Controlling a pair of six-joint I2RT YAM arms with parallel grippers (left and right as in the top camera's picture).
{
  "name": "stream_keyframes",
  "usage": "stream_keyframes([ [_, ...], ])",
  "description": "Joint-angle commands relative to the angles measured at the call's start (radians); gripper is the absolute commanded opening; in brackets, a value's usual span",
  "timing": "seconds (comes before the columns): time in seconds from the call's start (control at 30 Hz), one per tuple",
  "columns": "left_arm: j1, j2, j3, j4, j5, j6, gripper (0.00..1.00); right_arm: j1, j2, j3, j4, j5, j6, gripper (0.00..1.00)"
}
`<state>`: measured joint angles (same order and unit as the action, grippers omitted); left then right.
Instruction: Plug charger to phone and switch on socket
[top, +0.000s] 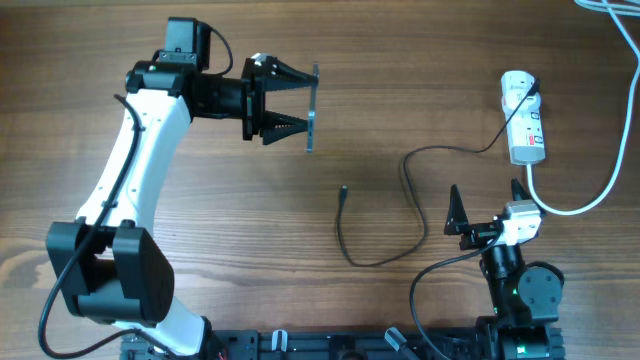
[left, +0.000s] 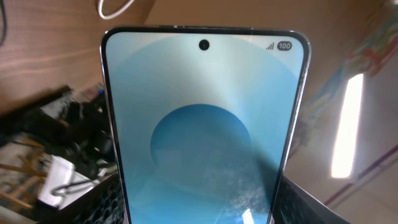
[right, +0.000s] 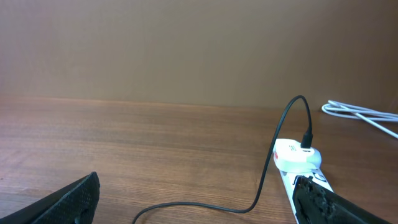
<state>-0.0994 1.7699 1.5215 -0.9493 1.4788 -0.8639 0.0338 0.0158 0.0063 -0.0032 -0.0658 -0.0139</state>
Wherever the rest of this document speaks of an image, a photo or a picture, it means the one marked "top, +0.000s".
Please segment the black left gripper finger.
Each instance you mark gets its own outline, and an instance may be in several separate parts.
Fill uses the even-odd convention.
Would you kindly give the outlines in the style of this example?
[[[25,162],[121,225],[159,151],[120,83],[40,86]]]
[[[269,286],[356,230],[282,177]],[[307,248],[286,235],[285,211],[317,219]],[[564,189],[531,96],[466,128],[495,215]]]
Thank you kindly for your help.
[[[319,83],[316,75],[296,70],[276,57],[267,57],[262,66],[266,70],[262,85],[265,92],[302,89]]]
[[[307,120],[272,111],[266,111],[263,114],[260,126],[260,136],[264,145],[270,145],[291,135],[307,131]]]

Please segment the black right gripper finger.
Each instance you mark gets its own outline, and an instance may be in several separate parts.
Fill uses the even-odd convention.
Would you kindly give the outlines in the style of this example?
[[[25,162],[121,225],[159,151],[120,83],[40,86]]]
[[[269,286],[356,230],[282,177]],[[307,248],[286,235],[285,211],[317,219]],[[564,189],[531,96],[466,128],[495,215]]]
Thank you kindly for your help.
[[[529,192],[521,185],[517,178],[513,178],[511,180],[511,194],[512,199],[514,201],[524,201],[530,200],[531,195]]]
[[[470,224],[464,209],[459,188],[453,184],[450,188],[449,209],[445,222],[445,235],[462,235],[470,231]]]

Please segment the blue smartphone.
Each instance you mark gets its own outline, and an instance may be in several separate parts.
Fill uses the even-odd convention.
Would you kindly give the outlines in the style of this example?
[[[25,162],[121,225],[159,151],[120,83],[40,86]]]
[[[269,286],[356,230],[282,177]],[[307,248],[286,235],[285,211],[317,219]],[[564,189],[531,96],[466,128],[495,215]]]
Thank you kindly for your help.
[[[317,89],[319,85],[319,64],[317,62],[313,63],[312,75],[315,78],[315,82],[311,86],[311,91],[310,91],[310,103],[309,103],[308,125],[307,125],[307,144],[305,148],[305,151],[307,153],[312,153],[314,151]]]

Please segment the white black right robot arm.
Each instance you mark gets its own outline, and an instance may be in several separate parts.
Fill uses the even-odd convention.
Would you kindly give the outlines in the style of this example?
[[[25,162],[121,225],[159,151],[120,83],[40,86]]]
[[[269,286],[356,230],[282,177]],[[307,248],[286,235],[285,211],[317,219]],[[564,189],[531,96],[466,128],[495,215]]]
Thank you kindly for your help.
[[[564,359],[559,319],[564,275],[541,261],[527,263],[521,246],[539,235],[545,212],[518,180],[511,181],[513,200],[491,221],[471,223],[459,189],[450,189],[446,235],[459,235],[462,250],[480,252],[480,270],[487,281],[492,316],[476,321],[478,359]]]

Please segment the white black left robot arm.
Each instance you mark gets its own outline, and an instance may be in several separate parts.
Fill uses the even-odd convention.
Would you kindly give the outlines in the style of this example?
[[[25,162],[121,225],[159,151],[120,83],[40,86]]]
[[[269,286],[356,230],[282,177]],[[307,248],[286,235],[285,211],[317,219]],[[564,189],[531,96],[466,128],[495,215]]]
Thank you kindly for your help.
[[[256,54],[242,75],[211,74],[195,56],[141,61],[126,79],[125,113],[106,167],[71,222],[52,224],[46,249],[56,281],[52,297],[68,311],[145,341],[158,357],[217,359],[224,353],[209,320],[174,294],[175,276],[153,238],[170,163],[192,121],[237,119],[245,140],[272,144],[312,123],[266,109],[270,92],[316,89],[317,73]]]

